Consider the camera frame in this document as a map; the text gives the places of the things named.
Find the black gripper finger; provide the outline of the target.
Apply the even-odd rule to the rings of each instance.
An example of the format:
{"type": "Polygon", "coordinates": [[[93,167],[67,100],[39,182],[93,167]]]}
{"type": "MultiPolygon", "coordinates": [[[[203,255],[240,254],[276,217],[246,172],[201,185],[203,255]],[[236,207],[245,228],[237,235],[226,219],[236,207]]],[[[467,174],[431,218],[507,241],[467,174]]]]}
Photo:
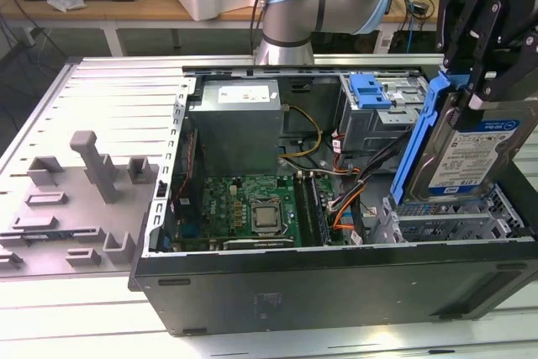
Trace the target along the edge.
{"type": "Polygon", "coordinates": [[[522,101],[537,93],[537,32],[525,39],[516,63],[504,75],[504,99],[522,101]]]}
{"type": "Polygon", "coordinates": [[[443,68],[435,78],[435,110],[508,111],[511,102],[491,101],[486,74],[502,67],[511,0],[440,0],[436,48],[443,68]]]}

